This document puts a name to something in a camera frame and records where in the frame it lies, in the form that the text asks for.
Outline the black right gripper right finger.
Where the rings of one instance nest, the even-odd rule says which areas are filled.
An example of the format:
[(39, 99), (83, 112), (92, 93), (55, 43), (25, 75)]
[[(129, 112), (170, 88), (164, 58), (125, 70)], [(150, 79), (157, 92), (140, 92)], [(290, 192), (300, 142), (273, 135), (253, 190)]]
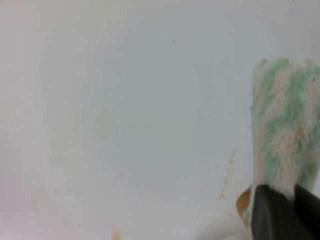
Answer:
[(295, 186), (294, 210), (299, 220), (316, 240), (320, 239), (320, 199), (304, 189)]

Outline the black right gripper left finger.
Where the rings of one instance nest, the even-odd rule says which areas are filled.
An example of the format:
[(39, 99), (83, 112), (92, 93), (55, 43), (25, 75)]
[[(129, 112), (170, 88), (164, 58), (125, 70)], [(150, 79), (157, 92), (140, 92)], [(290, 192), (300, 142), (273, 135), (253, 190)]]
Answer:
[(250, 226), (254, 240), (315, 240), (295, 212), (295, 189), (290, 203), (268, 186), (258, 186)]

